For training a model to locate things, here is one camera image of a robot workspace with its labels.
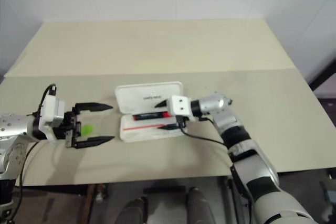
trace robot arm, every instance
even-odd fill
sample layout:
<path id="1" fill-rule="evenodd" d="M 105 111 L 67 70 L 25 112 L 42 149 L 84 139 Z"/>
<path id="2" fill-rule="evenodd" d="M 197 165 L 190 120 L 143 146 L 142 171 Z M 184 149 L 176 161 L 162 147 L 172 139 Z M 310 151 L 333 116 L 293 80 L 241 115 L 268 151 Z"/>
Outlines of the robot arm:
<path id="1" fill-rule="evenodd" d="M 239 192 L 252 201 L 257 223 L 316 223 L 293 196 L 280 189 L 276 170 L 228 107 L 230 103 L 230 99 L 215 93 L 195 101 L 175 95 L 157 106 L 167 106 L 169 113 L 178 119 L 213 117 L 233 163 L 230 168 L 233 179 Z"/>
<path id="2" fill-rule="evenodd" d="M 111 106 L 100 103 L 76 103 L 72 111 L 64 112 L 64 101 L 56 98 L 56 85 L 44 92 L 38 110 L 31 115 L 0 116 L 0 222 L 11 215 L 15 181 L 23 169 L 27 146 L 30 142 L 47 139 L 50 142 L 65 140 L 66 147 L 86 148 L 113 139 L 98 136 L 77 142 L 81 136 L 81 123 L 77 115 L 82 110 L 102 111 Z"/>

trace table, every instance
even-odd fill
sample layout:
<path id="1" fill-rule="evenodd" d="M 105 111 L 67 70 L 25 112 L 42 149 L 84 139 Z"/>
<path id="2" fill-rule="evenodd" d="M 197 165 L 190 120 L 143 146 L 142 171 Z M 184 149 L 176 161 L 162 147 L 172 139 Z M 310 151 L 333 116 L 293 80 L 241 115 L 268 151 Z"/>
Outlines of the table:
<path id="1" fill-rule="evenodd" d="M 67 110 L 76 102 L 114 106 L 95 122 L 118 136 L 115 87 L 161 81 L 182 82 L 195 99 L 214 91 L 232 98 L 278 172 L 336 166 L 334 126 L 263 20 L 45 23 L 0 85 L 0 113 L 35 111 L 56 83 Z M 188 129 L 219 139 L 207 122 Z M 188 137 L 116 137 L 83 150 L 42 141 L 28 162 L 26 186 L 230 174 L 224 147 Z"/>

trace white wall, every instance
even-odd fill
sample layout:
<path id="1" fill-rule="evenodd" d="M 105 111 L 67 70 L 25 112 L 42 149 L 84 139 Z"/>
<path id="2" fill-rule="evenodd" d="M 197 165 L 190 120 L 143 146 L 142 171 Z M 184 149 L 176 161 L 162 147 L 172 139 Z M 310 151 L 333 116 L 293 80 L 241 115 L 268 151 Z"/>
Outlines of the white wall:
<path id="1" fill-rule="evenodd" d="M 42 21 L 259 17 L 307 80 L 336 51 L 336 0 L 0 0 L 0 74 Z"/>

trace small green object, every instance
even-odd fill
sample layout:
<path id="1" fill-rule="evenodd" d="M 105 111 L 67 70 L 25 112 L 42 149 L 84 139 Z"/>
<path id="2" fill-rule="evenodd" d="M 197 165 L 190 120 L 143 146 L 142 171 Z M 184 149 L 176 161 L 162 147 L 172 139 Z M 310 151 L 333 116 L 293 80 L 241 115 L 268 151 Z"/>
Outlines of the small green object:
<path id="1" fill-rule="evenodd" d="M 80 133 L 82 136 L 88 135 L 93 132 L 93 127 L 91 124 L 86 124 L 81 127 Z"/>

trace open case lid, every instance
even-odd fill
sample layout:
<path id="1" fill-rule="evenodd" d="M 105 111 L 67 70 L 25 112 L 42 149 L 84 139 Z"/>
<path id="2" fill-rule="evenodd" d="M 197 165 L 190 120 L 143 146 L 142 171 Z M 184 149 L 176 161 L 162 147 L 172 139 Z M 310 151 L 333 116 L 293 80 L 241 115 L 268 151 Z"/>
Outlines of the open case lid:
<path id="1" fill-rule="evenodd" d="M 172 95 L 183 95 L 183 85 L 179 81 L 124 85 L 116 87 L 114 92 L 123 114 L 155 112 L 166 110 L 154 108 L 159 102 Z"/>

